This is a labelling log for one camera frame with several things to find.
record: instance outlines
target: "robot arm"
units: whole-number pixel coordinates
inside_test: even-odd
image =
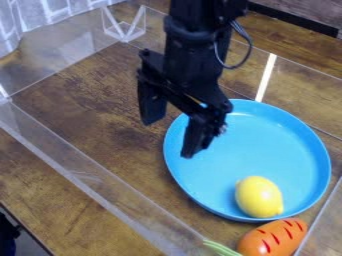
[[[161,119],[168,101],[188,115],[180,152],[186,158],[206,149],[226,130],[224,119],[232,104],[219,89],[218,78],[232,29],[247,36],[235,23],[246,10],[247,0],[171,0],[169,15],[164,19],[164,55],[148,49],[140,52],[141,121],[149,125]]]

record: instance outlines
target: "orange carrot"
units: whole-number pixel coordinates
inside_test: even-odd
[[[243,256],[290,256],[306,233],[307,225],[298,218],[272,221],[242,237],[238,252]]]

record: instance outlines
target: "yellow lemon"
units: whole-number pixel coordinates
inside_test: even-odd
[[[250,216],[270,218],[283,212],[283,197],[278,186],[260,176],[250,176],[236,183],[236,203]]]

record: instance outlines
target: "blue plastic plate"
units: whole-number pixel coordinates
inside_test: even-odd
[[[188,117],[173,121],[164,140],[169,172],[188,196],[212,213],[235,221],[259,222],[294,216],[322,197],[331,175],[324,145],[310,127],[279,108],[232,100],[227,132],[192,159],[180,157]],[[258,219],[239,209],[235,183],[247,176],[270,179],[283,194],[284,212]]]

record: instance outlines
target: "cable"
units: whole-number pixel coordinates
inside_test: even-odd
[[[215,50],[215,55],[216,55],[216,59],[220,63],[220,65],[223,66],[223,68],[228,69],[228,70],[232,70],[232,69],[236,69],[239,68],[244,62],[247,61],[247,59],[250,58],[250,55],[251,55],[251,50],[252,50],[252,41],[251,41],[251,38],[250,38],[250,35],[247,34],[247,32],[244,31],[243,27],[240,26],[240,24],[238,23],[238,21],[231,21],[230,22],[230,25],[231,27],[234,28],[234,30],[238,32],[238,34],[240,35],[240,37],[247,41],[248,43],[248,50],[247,50],[247,53],[242,59],[242,61],[232,65],[232,66],[228,66],[226,65],[226,63],[222,61],[220,57],[219,57],[219,53],[218,53],[218,43],[216,41],[214,41],[214,50]]]

